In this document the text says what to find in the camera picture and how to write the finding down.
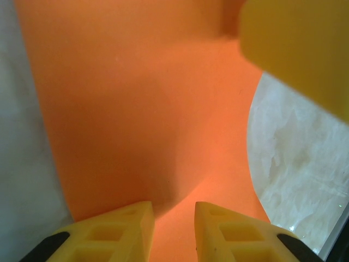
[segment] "yellow block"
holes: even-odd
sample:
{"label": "yellow block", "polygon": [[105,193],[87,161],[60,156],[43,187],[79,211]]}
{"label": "yellow block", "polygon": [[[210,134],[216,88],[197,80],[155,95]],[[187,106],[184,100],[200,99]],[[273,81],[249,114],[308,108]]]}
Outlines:
{"label": "yellow block", "polygon": [[349,122],[349,1],[248,0],[243,54]]}
{"label": "yellow block", "polygon": [[296,262],[278,239],[291,232],[222,207],[198,202],[195,236],[199,262]]}
{"label": "yellow block", "polygon": [[61,228],[70,237],[48,262],[148,261],[154,223],[151,202],[140,202]]}

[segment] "white marble surface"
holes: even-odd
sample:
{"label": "white marble surface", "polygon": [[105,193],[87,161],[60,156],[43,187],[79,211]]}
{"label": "white marble surface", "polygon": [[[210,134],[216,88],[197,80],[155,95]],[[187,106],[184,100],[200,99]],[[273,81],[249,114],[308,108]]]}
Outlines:
{"label": "white marble surface", "polygon": [[[252,177],[272,223],[320,249],[348,202],[348,126],[265,75],[248,132]],[[0,261],[18,261],[70,222],[15,10],[0,0]]]}
{"label": "white marble surface", "polygon": [[271,222],[318,252],[349,200],[349,126],[264,74],[251,106],[248,154]]}
{"label": "white marble surface", "polygon": [[0,261],[71,222],[12,1],[0,0]]}

